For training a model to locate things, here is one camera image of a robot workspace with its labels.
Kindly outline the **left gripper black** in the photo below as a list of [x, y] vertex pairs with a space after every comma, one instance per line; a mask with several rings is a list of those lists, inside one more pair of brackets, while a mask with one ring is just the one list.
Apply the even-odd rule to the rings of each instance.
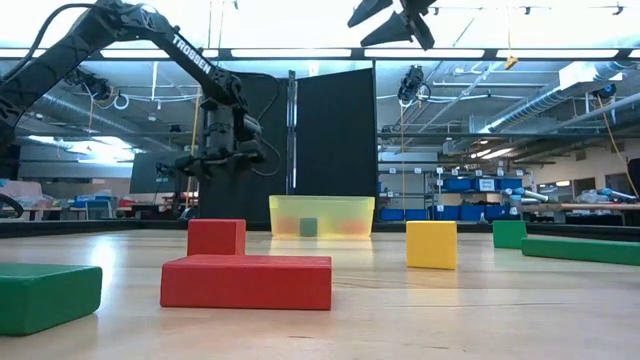
[[216, 172], [243, 172], [266, 161], [262, 126], [246, 113], [205, 112], [199, 133], [195, 154], [180, 158], [185, 175], [212, 178]]

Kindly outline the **green cube block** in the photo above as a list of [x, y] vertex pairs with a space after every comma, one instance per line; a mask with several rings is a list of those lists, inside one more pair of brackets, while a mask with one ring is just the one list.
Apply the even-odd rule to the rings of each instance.
[[492, 230], [495, 248], [520, 249], [522, 239], [527, 237], [525, 222], [521, 220], [495, 220]]

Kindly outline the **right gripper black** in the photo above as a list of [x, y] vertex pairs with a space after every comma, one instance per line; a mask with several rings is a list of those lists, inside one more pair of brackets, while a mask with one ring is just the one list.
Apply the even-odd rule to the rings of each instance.
[[[423, 50], [434, 47], [435, 39], [423, 17], [436, 0], [400, 0], [400, 2], [403, 11], [392, 13], [388, 20], [361, 40], [361, 46], [416, 40]], [[393, 0], [362, 0], [353, 11], [347, 26], [355, 27], [392, 4]]]

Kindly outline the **wooden workbench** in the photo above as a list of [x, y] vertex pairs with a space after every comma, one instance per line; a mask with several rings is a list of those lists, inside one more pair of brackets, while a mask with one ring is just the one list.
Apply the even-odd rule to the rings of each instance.
[[626, 203], [541, 203], [521, 205], [521, 212], [559, 212], [574, 210], [640, 211], [640, 204]]

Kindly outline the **yellow cube block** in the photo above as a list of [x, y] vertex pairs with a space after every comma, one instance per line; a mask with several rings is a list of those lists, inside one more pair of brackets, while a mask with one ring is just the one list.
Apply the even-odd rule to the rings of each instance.
[[406, 265], [414, 268], [457, 268], [457, 223], [455, 221], [408, 221]]

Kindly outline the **red rectangular block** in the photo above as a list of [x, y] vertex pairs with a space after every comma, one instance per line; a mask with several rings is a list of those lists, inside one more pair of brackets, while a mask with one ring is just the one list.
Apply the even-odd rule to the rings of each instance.
[[163, 307], [329, 310], [331, 304], [327, 256], [192, 255], [162, 266]]

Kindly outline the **black monitor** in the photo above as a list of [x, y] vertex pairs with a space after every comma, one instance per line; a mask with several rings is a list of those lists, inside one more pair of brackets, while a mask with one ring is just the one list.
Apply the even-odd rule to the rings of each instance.
[[[188, 152], [168, 151], [168, 152], [147, 152], [138, 153], [134, 157], [130, 192], [132, 194], [155, 194], [156, 190], [156, 169], [157, 162], [171, 164], [176, 167], [176, 161], [184, 160], [189, 156]], [[187, 191], [188, 177], [181, 171], [182, 192]], [[159, 193], [172, 193], [172, 183], [164, 183]]]

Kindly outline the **blue chair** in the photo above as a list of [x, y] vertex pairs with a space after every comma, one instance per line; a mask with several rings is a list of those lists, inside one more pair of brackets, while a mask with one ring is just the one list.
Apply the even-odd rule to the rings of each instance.
[[113, 198], [104, 195], [82, 195], [77, 196], [74, 206], [83, 208], [88, 220], [112, 219], [115, 215], [113, 209]]

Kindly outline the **silver air duct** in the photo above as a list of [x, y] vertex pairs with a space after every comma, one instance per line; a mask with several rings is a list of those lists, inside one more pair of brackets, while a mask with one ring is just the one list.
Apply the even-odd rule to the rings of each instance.
[[611, 84], [611, 81], [605, 82], [579, 82], [571, 85], [567, 88], [562, 88], [560, 85], [551, 88], [550, 90], [536, 95], [532, 98], [528, 98], [525, 103], [516, 106], [512, 110], [508, 110], [503, 115], [498, 115], [492, 119], [485, 127], [479, 130], [482, 134], [499, 133], [522, 120], [532, 118], [539, 115], [570, 98], [599, 90], [607, 87]]
[[128, 131], [117, 117], [93, 104], [86, 93], [75, 95], [74, 92], [65, 84], [55, 85], [31, 106], [31, 110], [67, 124], [91, 123], [91, 128], [96, 130]]

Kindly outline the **white ceiling unit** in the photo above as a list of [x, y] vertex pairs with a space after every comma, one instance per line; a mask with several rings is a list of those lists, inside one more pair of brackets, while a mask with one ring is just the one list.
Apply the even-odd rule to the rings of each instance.
[[616, 61], [575, 61], [559, 71], [559, 88], [566, 90], [587, 84], [602, 87], [620, 81], [626, 68], [627, 65]]

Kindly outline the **black overhead frame beam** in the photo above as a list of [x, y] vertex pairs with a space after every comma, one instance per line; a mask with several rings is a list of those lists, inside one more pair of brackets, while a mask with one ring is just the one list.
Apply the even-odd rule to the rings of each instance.
[[216, 60], [331, 59], [331, 60], [505, 60], [513, 56], [525, 61], [640, 61], [640, 48], [220, 48], [202, 54]]

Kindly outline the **yellow translucent plastic bin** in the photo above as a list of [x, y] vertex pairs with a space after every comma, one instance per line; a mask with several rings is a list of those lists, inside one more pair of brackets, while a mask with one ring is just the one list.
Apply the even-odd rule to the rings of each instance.
[[271, 195], [269, 211], [271, 232], [277, 236], [276, 221], [282, 216], [316, 217], [318, 235], [316, 237], [357, 237], [371, 235], [375, 209], [374, 197], [362, 196], [310, 196]]

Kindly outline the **green rectangular block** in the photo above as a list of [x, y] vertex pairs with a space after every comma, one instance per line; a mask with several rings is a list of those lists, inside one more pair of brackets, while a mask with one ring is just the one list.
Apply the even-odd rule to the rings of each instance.
[[102, 281], [98, 266], [0, 263], [0, 335], [31, 335], [94, 313]]

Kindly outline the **green long block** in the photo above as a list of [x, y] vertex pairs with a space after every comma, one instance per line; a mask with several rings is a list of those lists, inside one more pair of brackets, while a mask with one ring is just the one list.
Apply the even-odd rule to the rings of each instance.
[[640, 266], [640, 243], [527, 237], [521, 251], [531, 257]]

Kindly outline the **black folding partition screen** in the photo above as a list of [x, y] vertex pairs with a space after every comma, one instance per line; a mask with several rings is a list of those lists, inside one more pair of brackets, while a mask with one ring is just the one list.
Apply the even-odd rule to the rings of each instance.
[[263, 127], [267, 160], [230, 181], [201, 181], [200, 217], [265, 224], [272, 195], [376, 195], [372, 69], [298, 80], [293, 130], [287, 122], [288, 80], [243, 76], [242, 83], [249, 112]]

